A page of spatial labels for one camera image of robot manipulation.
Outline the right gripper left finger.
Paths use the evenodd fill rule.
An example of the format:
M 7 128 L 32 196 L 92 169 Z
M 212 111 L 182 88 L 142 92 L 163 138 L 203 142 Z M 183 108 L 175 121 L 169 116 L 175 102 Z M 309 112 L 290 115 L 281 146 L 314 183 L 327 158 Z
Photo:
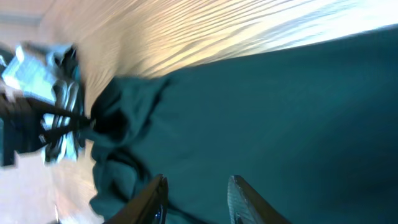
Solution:
M 165 224 L 168 193 L 167 178 L 159 174 L 104 224 Z

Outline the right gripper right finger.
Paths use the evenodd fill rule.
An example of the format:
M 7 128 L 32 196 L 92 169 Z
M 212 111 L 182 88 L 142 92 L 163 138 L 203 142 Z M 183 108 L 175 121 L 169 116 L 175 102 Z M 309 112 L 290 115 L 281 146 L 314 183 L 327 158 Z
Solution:
M 240 175 L 229 178 L 227 198 L 231 224 L 291 224 Z

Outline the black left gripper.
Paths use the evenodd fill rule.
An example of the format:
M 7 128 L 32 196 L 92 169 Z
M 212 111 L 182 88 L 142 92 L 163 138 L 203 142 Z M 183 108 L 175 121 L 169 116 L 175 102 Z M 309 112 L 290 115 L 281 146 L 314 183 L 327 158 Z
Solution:
M 42 127 L 44 114 L 64 116 L 72 121 L 55 129 Z M 91 119 L 79 113 L 58 108 L 36 98 L 1 97 L 1 166 L 13 166 L 15 154 L 27 154 L 42 149 L 47 143 L 57 142 L 63 135 L 90 126 Z

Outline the black t-shirt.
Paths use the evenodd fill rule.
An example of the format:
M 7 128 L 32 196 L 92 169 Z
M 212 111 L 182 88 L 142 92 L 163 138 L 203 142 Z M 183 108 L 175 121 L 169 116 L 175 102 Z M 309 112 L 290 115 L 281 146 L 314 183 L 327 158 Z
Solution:
M 116 77 L 91 116 L 105 220 L 163 174 L 168 222 L 228 223 L 238 174 L 292 223 L 397 222 L 397 27 Z

